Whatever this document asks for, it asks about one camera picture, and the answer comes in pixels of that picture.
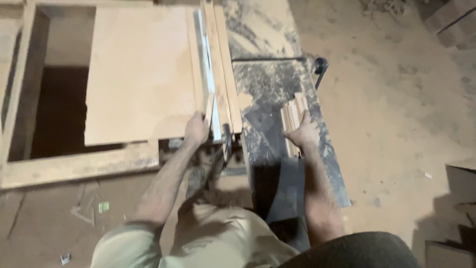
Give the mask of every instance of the green paper scrap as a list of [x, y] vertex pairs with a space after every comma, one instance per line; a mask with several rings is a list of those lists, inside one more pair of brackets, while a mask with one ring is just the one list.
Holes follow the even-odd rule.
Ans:
[[99, 213], [103, 213], [109, 210], [109, 202], [99, 203]]

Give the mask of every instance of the concrete floor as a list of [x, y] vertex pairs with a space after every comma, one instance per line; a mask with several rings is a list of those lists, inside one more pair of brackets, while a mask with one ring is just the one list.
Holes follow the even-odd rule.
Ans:
[[[290, 5], [303, 50], [330, 64], [318, 97], [353, 204], [342, 211], [347, 231], [394, 233], [424, 263], [426, 239], [457, 240], [456, 224], [467, 224], [451, 208], [445, 164], [475, 149], [476, 51], [441, 47], [415, 8], [393, 19], [364, 16], [358, 1]], [[91, 182], [94, 206], [110, 203], [95, 228], [69, 212], [80, 184], [28, 192], [10, 238], [0, 240], [0, 267], [60, 267], [67, 252], [67, 267], [87, 267], [97, 241], [134, 212], [153, 176]]]

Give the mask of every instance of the small paper scrap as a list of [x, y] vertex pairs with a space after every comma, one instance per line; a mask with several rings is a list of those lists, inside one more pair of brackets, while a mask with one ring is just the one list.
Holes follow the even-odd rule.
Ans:
[[71, 260], [71, 253], [61, 255], [60, 257], [61, 257], [61, 265], [65, 265]]
[[101, 202], [99, 203], [98, 211], [99, 213], [103, 213], [109, 210], [109, 202]]

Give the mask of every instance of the man's left arm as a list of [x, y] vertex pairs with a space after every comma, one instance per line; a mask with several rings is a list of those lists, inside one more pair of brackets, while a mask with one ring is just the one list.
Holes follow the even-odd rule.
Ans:
[[187, 122], [185, 139], [179, 150], [165, 163], [147, 187], [137, 205], [133, 221], [164, 226], [172, 211], [180, 183], [190, 158], [208, 138], [209, 124], [201, 112]]
[[183, 175], [196, 150], [206, 142], [209, 124], [201, 112], [187, 122], [182, 146], [157, 173], [124, 226], [107, 233], [96, 246], [91, 267], [156, 268], [160, 262], [157, 233], [172, 211]]

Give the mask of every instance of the forearm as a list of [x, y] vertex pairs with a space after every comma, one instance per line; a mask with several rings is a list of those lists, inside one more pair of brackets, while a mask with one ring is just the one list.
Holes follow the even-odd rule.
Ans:
[[344, 235], [344, 225], [317, 144], [303, 146], [306, 159], [305, 214], [312, 246]]
[[163, 226], [172, 211], [187, 164], [197, 150], [196, 144], [184, 141], [142, 194], [135, 221], [149, 221]]

